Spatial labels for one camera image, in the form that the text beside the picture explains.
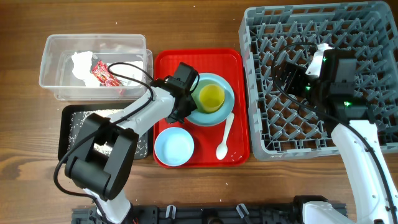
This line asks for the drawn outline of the small light blue bowl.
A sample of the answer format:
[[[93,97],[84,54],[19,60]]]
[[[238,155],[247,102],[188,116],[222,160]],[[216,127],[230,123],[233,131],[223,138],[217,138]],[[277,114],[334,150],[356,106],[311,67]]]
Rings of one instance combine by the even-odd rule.
[[[164,165],[177,167],[187,163],[193,156],[195,143],[191,134],[183,128],[163,130],[155,139],[154,151]]]

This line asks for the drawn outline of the yellow plastic cup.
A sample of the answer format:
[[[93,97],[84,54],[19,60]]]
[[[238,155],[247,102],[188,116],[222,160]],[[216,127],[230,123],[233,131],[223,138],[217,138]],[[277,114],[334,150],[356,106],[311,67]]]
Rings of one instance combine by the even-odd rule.
[[[216,84],[204,86],[199,94],[200,104],[206,113],[214,113],[219,110],[224,103],[224,89]]]

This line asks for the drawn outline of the light blue plate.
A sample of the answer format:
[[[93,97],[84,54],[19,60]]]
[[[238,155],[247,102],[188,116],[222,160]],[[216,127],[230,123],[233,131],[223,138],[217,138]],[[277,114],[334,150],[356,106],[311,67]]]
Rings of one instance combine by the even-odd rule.
[[[200,73],[199,82],[202,80],[214,80],[222,85],[226,91],[226,99],[223,106],[214,113],[201,113],[198,111],[198,107],[195,111],[191,112],[186,119],[198,126],[215,126],[222,123],[234,108],[234,91],[231,85],[221,76],[214,73]]]

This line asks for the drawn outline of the white plastic spoon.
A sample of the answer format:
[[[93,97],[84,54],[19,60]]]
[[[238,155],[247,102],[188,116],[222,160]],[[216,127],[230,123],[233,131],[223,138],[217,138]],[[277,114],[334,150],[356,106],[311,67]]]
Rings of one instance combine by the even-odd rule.
[[[216,158],[220,161],[226,157],[228,152],[227,140],[233,121],[234,121],[234,113],[230,113],[226,119],[222,141],[216,148]]]

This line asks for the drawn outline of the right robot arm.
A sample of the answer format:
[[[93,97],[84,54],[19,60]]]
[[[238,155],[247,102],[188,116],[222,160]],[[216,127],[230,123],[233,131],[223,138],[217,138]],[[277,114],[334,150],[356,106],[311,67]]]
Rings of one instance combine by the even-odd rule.
[[[274,86],[290,101],[314,112],[345,165],[356,206],[357,223],[397,223],[397,189],[381,152],[370,102],[354,94],[357,59],[328,44],[313,49],[308,68],[287,62]]]

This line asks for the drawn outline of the rice and food leftovers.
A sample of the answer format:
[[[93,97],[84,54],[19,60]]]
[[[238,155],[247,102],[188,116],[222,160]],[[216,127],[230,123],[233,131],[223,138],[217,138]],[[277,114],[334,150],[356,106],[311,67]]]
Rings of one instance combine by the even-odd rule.
[[[77,111],[73,112],[70,118],[70,133],[68,135],[68,146],[69,150],[75,143],[78,132],[83,125],[84,120],[91,114],[96,113],[100,116],[108,116],[119,112],[121,109],[106,109],[106,110],[91,110],[91,111]],[[137,143],[137,149],[135,152],[135,159],[144,159],[149,155],[150,149],[148,145],[148,135],[145,133],[142,135]]]

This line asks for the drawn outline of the red strawberry cake wrapper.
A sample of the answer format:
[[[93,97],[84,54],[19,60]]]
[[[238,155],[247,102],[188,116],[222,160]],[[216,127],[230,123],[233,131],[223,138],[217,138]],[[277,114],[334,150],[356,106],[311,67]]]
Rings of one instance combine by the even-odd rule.
[[[90,72],[103,86],[123,86],[116,76],[108,72],[108,65],[100,59],[93,60]]]

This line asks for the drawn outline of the white tissue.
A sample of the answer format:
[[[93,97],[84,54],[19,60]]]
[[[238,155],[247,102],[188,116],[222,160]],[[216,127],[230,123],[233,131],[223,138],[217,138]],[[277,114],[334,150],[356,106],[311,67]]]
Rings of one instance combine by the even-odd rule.
[[[119,75],[133,78],[139,81],[143,81],[144,74],[137,68],[129,66],[129,65],[114,65],[111,67],[111,71],[117,73]],[[138,86],[139,83],[131,81],[129,79],[117,77],[117,79],[121,82],[122,86]]]
[[[87,87],[99,87],[100,82],[91,73],[93,53],[91,51],[75,52],[72,55],[73,69],[72,74],[79,80],[82,80]]]

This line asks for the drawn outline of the light green bowl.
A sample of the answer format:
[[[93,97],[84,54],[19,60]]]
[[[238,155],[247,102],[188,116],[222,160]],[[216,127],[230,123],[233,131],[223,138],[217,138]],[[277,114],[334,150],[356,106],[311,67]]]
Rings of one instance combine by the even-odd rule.
[[[193,99],[195,100],[195,103],[197,104],[198,111],[201,113],[206,113],[206,112],[204,112],[204,110],[200,104],[199,94],[200,94],[201,89],[204,86],[209,85],[209,84],[216,84],[216,85],[219,85],[220,87],[222,87],[221,84],[219,84],[218,82],[216,82],[214,80],[202,80],[199,82],[197,89],[192,93]]]

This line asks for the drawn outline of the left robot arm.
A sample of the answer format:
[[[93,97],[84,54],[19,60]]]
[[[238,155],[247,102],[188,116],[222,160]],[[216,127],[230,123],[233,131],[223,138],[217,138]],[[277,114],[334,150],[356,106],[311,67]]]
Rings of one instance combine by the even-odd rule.
[[[92,199],[101,223],[133,223],[123,188],[138,140],[162,119],[183,123],[197,108],[192,93],[199,81],[199,73],[181,62],[172,76],[145,84],[146,93],[122,111],[89,115],[74,145],[60,158],[54,184],[65,194]]]

